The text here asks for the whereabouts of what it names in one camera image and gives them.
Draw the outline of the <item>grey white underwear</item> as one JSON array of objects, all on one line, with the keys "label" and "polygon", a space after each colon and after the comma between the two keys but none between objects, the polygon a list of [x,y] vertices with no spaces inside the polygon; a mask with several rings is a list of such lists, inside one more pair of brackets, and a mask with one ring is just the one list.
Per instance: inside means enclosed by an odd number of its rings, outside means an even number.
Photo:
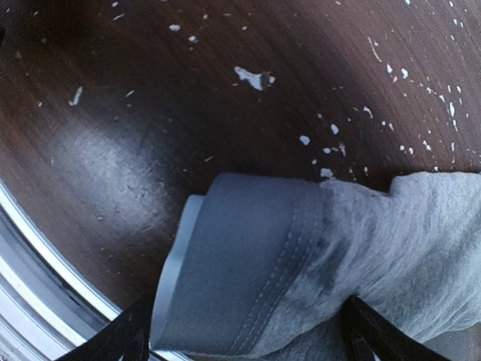
[{"label": "grey white underwear", "polygon": [[153,307],[156,350],[344,360],[358,296],[424,343],[480,321],[480,176],[419,172],[385,193],[221,174],[190,196]]}]

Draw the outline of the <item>metal front rail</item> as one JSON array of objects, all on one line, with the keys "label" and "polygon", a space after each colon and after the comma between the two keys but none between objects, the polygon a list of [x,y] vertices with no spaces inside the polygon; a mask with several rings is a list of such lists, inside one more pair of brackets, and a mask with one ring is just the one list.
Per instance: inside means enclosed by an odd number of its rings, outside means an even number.
[{"label": "metal front rail", "polygon": [[46,239],[1,186],[1,358],[55,360],[121,310]]}]

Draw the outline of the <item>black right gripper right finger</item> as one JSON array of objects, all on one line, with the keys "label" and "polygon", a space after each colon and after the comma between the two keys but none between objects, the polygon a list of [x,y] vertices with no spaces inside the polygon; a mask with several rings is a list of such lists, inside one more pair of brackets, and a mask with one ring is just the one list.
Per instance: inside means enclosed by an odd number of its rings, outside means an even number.
[{"label": "black right gripper right finger", "polygon": [[441,361],[444,356],[411,339],[358,296],[342,306],[348,360]]}]

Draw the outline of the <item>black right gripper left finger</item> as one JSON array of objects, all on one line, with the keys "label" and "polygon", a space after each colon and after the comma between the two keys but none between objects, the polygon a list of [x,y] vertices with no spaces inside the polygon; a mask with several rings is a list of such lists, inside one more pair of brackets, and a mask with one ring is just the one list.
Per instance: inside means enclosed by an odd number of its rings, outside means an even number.
[{"label": "black right gripper left finger", "polygon": [[152,296],[138,300],[90,340],[58,360],[148,360],[152,311]]}]

